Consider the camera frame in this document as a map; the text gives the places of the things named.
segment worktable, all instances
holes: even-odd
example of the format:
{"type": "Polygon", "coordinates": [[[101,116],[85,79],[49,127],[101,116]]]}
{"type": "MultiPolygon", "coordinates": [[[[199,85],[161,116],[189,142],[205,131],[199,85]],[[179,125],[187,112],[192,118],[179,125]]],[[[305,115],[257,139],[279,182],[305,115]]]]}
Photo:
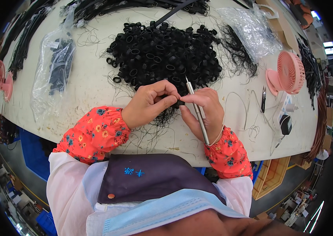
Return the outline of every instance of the worktable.
{"type": "MultiPolygon", "coordinates": [[[[108,79],[108,75],[116,75],[119,68],[108,65],[106,59],[100,56],[113,42],[115,35],[122,32],[123,23],[140,21],[149,24],[149,21],[157,20],[169,12],[160,7],[123,9],[96,17],[85,28],[75,28],[72,31],[72,37],[77,48],[66,93],[63,94],[68,102],[64,102],[60,107],[58,116],[35,122],[29,102],[40,54],[40,43],[42,38],[47,33],[54,31],[64,19],[59,16],[60,7],[69,1],[58,2],[32,37],[28,57],[24,60],[23,69],[17,73],[12,98],[8,103],[4,101],[3,92],[0,92],[0,112],[4,117],[19,127],[55,143],[58,143],[65,131],[72,128],[91,108],[103,105],[123,108],[128,104],[133,93],[124,83],[113,85],[111,79],[108,79]]],[[[180,29],[192,26],[196,30],[201,24],[204,24],[209,29],[218,30],[217,23],[221,22],[221,18],[215,9],[240,7],[234,1],[225,0],[214,0],[208,4],[210,6],[209,16],[191,15],[179,11],[168,21],[180,29]]],[[[17,40],[12,42],[8,54],[4,58],[6,68],[9,67],[17,40]]],[[[292,96],[293,102],[299,106],[297,111],[291,113],[292,131],[274,150],[276,136],[264,121],[258,103],[261,104],[263,86],[267,87],[265,69],[276,70],[277,57],[278,54],[264,57],[256,78],[249,80],[245,74],[230,77],[229,72],[226,71],[224,78],[212,86],[217,90],[219,100],[225,109],[224,124],[230,127],[242,141],[250,161],[282,158],[310,151],[315,137],[317,109],[313,110],[308,88],[304,84],[299,94],[292,96]]],[[[276,98],[268,88],[266,90],[264,114],[270,120],[269,123],[273,125],[271,117],[276,110],[277,102],[280,101],[282,92],[276,98]]],[[[314,99],[315,107],[317,107],[317,98],[314,99]]],[[[168,128],[159,129],[157,136],[146,134],[145,130],[148,133],[154,133],[157,130],[154,126],[146,125],[142,129],[143,132],[133,131],[129,141],[112,153],[171,153],[186,159],[193,167],[209,167],[202,142],[194,137],[188,126],[182,121],[179,111],[178,114],[168,128]]]]}

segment bag label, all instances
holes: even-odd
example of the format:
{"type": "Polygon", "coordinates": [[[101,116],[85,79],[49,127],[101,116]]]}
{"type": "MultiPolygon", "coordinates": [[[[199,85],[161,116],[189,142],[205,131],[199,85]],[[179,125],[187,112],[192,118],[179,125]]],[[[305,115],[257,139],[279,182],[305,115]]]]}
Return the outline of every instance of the bag label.
{"type": "Polygon", "coordinates": [[[58,46],[59,46],[59,42],[50,42],[50,41],[48,41],[46,43],[46,47],[58,48],[58,46]]]}

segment blue surgical mask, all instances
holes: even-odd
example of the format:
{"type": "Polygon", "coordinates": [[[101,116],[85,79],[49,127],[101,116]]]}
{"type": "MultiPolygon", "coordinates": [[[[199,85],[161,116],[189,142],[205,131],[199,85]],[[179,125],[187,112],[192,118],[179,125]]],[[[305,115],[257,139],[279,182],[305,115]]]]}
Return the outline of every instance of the blue surgical mask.
{"type": "Polygon", "coordinates": [[[213,209],[231,218],[247,218],[224,205],[215,195],[182,189],[159,199],[142,202],[131,210],[105,221],[103,235],[133,235],[213,209]]]}

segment fan base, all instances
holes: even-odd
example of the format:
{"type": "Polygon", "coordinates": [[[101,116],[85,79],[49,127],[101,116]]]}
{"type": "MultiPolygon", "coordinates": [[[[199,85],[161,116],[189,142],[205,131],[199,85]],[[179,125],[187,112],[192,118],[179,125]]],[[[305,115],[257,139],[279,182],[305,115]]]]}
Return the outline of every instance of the fan base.
{"type": "Polygon", "coordinates": [[[281,83],[279,83],[278,72],[272,69],[266,69],[265,78],[267,86],[274,96],[278,96],[278,92],[282,90],[281,83]]]}
{"type": "Polygon", "coordinates": [[[6,77],[5,83],[2,84],[1,88],[5,94],[4,100],[8,102],[11,99],[12,92],[13,92],[13,78],[12,73],[9,72],[8,76],[6,77]]]}

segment red floral sleeve cover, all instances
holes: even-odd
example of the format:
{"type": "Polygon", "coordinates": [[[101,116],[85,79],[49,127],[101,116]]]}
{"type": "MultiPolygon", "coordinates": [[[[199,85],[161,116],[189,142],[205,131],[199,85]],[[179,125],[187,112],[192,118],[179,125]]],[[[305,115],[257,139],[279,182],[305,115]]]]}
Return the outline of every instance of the red floral sleeve cover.
{"type": "Polygon", "coordinates": [[[253,172],[243,144],[230,128],[224,126],[221,139],[211,147],[205,145],[205,154],[219,178],[249,176],[253,172]]]}
{"type": "MultiPolygon", "coordinates": [[[[122,120],[121,112],[122,108],[93,108],[64,134],[53,152],[68,153],[86,164],[102,161],[105,153],[128,140],[130,129],[122,120]]],[[[224,127],[216,144],[211,147],[205,145],[205,154],[220,178],[253,178],[247,152],[230,128],[224,127]]]]}
{"type": "Polygon", "coordinates": [[[86,164],[102,161],[105,153],[128,140],[130,129],[122,120],[122,108],[95,107],[69,129],[53,152],[66,152],[86,164]]]}

